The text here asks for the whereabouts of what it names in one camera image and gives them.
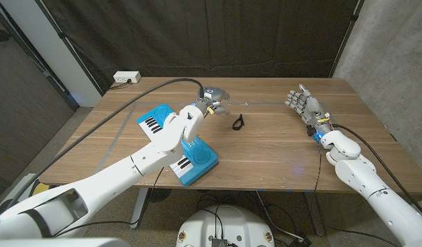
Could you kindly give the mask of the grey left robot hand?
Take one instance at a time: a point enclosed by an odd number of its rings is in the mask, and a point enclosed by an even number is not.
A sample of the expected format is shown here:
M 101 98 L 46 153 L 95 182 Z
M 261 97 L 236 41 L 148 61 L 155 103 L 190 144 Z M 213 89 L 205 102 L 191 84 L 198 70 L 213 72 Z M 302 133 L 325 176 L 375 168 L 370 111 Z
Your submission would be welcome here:
M 203 96 L 198 94 L 198 99 L 195 104 L 203 115 L 206 115 L 209 110 L 211 114 L 229 114 L 229 111 L 223 106 L 223 103 L 230 100 L 230 95 L 223 89 L 218 87 L 207 86 L 203 88 Z

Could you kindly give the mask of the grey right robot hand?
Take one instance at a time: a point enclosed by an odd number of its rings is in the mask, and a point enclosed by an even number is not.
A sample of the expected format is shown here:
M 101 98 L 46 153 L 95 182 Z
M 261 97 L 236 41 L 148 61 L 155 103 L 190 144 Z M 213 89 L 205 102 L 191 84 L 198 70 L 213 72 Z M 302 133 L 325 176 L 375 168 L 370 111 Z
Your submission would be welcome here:
M 303 85 L 299 84 L 300 91 L 290 91 L 285 104 L 297 112 L 307 126 L 309 136 L 315 134 L 321 137 L 332 131 L 330 118 L 322 109 L 319 101 Z

